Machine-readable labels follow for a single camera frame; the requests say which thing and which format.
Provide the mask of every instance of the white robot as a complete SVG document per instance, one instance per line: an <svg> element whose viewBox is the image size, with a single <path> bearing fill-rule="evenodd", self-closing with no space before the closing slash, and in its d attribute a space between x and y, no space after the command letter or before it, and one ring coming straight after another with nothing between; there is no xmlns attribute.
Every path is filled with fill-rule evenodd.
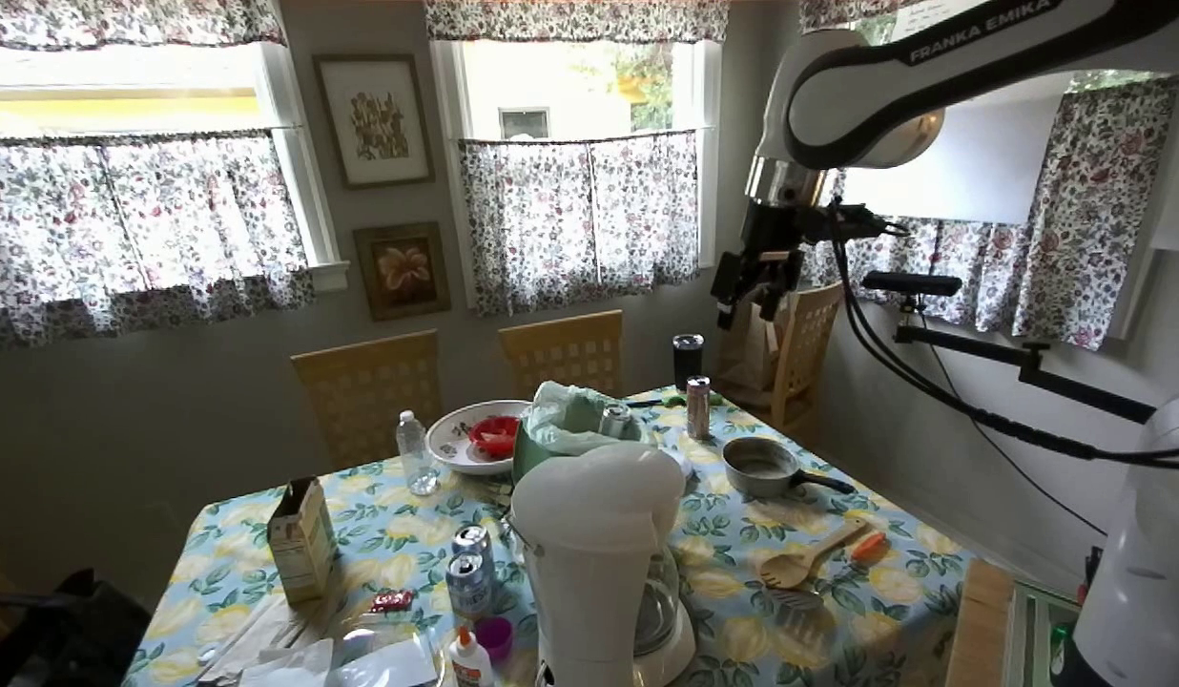
<svg viewBox="0 0 1179 687"><path fill-rule="evenodd" d="M1179 0L991 0L894 45L852 29L801 36L771 83L745 188L745 252L729 252L715 279L721 323L755 284L765 307L792 286L797 246L877 225L863 206L811 210L816 171L903 165L936 141L936 106L1058 69L1179 71ZM1179 447L1179 400L1157 407L1148 434ZM1179 682L1179 461L1128 468L1076 651L1076 682Z"/></svg>

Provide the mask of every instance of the framed picture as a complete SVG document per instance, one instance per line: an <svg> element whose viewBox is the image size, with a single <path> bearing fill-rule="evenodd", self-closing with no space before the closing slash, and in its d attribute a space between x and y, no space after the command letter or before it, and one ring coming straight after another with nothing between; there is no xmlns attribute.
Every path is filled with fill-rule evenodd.
<svg viewBox="0 0 1179 687"><path fill-rule="evenodd" d="M315 57L348 188L431 179L413 57Z"/></svg>
<svg viewBox="0 0 1179 687"><path fill-rule="evenodd" d="M353 230L361 293L375 321L445 309L437 225Z"/></svg>

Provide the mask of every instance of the wooden spoon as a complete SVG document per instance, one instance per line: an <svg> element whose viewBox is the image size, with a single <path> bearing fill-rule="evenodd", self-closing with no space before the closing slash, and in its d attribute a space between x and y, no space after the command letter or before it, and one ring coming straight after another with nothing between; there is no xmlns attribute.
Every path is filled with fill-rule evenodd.
<svg viewBox="0 0 1179 687"><path fill-rule="evenodd" d="M797 550L797 555L777 555L771 560L762 560L762 582L771 588L801 588L806 582L811 582L816 566L843 542L857 540L866 529L866 519L846 524L843 529L837 529L830 540L823 540L811 550Z"/></svg>

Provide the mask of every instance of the dining table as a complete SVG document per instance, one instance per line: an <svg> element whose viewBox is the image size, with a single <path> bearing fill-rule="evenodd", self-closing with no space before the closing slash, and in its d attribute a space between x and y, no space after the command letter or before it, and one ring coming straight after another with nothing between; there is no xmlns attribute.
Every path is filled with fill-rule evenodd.
<svg viewBox="0 0 1179 687"><path fill-rule="evenodd" d="M970 550L718 392L701 439L688 431L675 386L626 396L626 412L641 425L645 444L689 472L668 542L696 627L696 659L675 682L918 687L946 679ZM853 494L797 484L748 500L721 461L721 447L741 434L765 434L801 468L852 481ZM193 514L127 682L197 682L214 650L266 604L281 604L266 547L266 519L281 489L216 500ZM512 476L444 472L437 489L420 496L404 484L399 461L380 457L319 472L319 489L338 550L332 639L379 618L375 601L386 593L408 593L408 606L389 616L399 616L437 665L453 639L451 542L474 524L492 534L498 616L512 621L512 657L498 665L498 679L534 682L538 606L519 540L507 526ZM762 583L765 556L823 542L853 519L886 534L880 556L863 566L846 555L823 556L811 604Z"/></svg>

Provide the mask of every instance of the cup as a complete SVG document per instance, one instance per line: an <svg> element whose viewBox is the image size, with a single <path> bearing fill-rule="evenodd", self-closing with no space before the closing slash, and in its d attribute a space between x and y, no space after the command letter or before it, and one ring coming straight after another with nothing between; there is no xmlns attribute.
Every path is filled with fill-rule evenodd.
<svg viewBox="0 0 1179 687"><path fill-rule="evenodd" d="M701 379L707 335L680 332L671 335L671 379L675 391L688 391L689 379Z"/></svg>

